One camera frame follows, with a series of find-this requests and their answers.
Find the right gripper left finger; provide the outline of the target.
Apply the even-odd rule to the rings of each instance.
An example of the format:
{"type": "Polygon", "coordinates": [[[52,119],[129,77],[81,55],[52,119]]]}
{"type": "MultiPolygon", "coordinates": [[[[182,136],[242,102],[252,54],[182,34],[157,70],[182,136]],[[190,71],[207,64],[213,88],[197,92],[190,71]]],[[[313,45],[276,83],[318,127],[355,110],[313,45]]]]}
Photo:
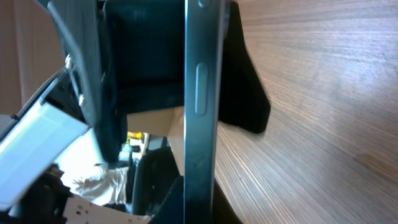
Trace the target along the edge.
{"type": "Polygon", "coordinates": [[[148,224],[183,224],[183,176],[177,177],[160,210],[148,224]]]}

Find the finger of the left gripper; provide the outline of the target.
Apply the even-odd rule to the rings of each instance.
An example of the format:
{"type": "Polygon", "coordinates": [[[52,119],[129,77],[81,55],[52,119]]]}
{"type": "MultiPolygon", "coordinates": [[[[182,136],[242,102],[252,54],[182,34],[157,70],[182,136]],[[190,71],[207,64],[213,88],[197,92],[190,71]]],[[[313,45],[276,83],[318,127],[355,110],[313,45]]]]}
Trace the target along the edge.
{"type": "Polygon", "coordinates": [[[246,49],[239,5],[231,1],[223,42],[218,119],[260,134],[266,130],[270,112],[271,105],[246,49]]]}
{"type": "Polygon", "coordinates": [[[37,0],[37,3],[53,20],[65,54],[65,68],[85,122],[92,128],[106,126],[99,32],[99,13],[104,1],[37,0]]]}

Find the turquoise screen Galaxy smartphone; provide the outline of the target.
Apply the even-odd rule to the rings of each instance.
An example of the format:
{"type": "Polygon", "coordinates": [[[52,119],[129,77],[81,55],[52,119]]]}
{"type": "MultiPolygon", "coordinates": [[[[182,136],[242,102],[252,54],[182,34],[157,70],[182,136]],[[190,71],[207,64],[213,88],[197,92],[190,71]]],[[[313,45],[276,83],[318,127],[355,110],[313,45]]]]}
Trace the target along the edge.
{"type": "Polygon", "coordinates": [[[183,221],[211,223],[226,0],[185,1],[183,221]]]}

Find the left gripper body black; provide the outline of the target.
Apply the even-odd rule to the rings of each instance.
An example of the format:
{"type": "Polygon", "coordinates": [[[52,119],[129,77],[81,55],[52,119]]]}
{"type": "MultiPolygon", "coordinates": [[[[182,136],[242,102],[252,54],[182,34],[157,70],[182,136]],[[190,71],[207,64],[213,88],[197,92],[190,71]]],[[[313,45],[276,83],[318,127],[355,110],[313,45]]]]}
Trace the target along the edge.
{"type": "Polygon", "coordinates": [[[100,6],[99,148],[105,161],[116,162],[128,114],[183,105],[184,2],[104,1],[100,6]]]}

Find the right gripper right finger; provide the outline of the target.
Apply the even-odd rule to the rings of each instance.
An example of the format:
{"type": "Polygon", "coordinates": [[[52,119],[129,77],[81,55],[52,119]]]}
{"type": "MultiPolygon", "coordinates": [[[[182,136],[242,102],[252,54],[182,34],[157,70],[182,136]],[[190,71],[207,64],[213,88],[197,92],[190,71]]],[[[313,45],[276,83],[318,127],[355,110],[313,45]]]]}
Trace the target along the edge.
{"type": "Polygon", "coordinates": [[[213,191],[213,224],[243,224],[216,180],[213,191]]]}

